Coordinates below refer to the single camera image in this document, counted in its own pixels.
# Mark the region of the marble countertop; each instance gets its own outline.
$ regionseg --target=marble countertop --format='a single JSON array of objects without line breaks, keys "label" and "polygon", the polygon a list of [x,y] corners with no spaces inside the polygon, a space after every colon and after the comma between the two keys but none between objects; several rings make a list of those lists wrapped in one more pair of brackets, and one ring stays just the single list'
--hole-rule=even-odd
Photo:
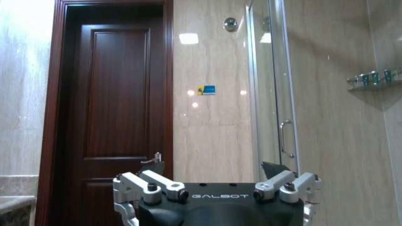
[{"label": "marble countertop", "polygon": [[0,196],[0,214],[32,205],[34,202],[34,196]]}]

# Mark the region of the glass panel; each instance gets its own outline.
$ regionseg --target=glass panel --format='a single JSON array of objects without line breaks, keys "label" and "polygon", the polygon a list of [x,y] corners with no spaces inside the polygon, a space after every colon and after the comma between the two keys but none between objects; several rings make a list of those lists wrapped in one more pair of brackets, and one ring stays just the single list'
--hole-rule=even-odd
[{"label": "glass panel", "polygon": [[288,70],[288,49],[285,35],[285,16],[283,0],[271,0],[271,32],[273,43],[273,64],[276,84],[276,106],[279,122],[280,160],[293,172],[297,172],[296,134],[292,103],[291,72]]},{"label": "glass panel", "polygon": [[[297,171],[280,1],[255,0],[247,13],[256,134],[253,145],[259,162],[280,163]],[[264,179],[264,172],[259,171],[260,179]]]}]

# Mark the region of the bathroom wall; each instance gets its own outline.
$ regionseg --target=bathroom wall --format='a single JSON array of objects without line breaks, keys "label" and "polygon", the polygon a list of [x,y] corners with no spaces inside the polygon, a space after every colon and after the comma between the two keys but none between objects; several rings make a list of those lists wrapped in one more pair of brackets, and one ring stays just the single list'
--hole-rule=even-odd
[{"label": "bathroom wall", "polygon": [[[178,181],[249,182],[256,179],[245,2],[173,1],[173,174]],[[236,18],[237,32],[223,29],[227,17]],[[199,43],[182,45],[178,38],[182,33],[196,33]],[[197,96],[199,85],[215,85],[216,94]]]},{"label": "bathroom wall", "polygon": [[36,194],[53,0],[0,1],[0,195]]},{"label": "bathroom wall", "polygon": [[380,94],[345,83],[375,69],[365,0],[285,0],[285,18],[300,170],[323,179],[316,225],[396,226]]},{"label": "bathroom wall", "polygon": [[[368,0],[377,71],[402,67],[402,1]],[[380,92],[391,170],[402,225],[402,86]]]}]

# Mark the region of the dark brown door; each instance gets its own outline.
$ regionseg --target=dark brown door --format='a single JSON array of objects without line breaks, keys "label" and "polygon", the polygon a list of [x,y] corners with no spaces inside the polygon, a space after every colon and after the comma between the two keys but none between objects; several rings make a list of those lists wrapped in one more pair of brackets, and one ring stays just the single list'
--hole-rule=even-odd
[{"label": "dark brown door", "polygon": [[112,177],[164,150],[161,17],[77,26],[65,118],[62,225],[121,225]]}]

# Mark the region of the wall shelf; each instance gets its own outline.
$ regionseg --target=wall shelf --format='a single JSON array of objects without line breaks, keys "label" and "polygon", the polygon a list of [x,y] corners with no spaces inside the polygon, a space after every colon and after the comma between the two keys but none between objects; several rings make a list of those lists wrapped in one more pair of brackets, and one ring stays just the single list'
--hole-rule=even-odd
[{"label": "wall shelf", "polygon": [[351,84],[351,87],[348,88],[348,91],[380,91],[387,89],[388,87],[393,87],[402,84],[402,79],[393,80],[392,82],[385,82],[384,80],[380,80],[377,84],[368,84],[368,86],[353,86]]}]

